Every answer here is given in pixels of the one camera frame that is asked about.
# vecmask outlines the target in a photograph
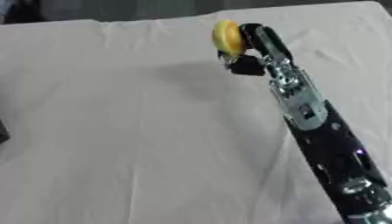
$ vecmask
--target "yellow object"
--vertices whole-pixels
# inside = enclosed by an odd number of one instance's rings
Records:
[[[230,20],[223,20],[215,25],[213,43],[216,48],[234,57],[245,52],[240,28],[238,24]]]

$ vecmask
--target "robotic arm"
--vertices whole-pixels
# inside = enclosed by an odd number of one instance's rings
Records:
[[[347,224],[392,223],[387,184],[366,148],[269,27],[215,26],[218,56],[234,74],[270,75],[270,89],[318,182]],[[259,57],[247,55],[254,49]]]

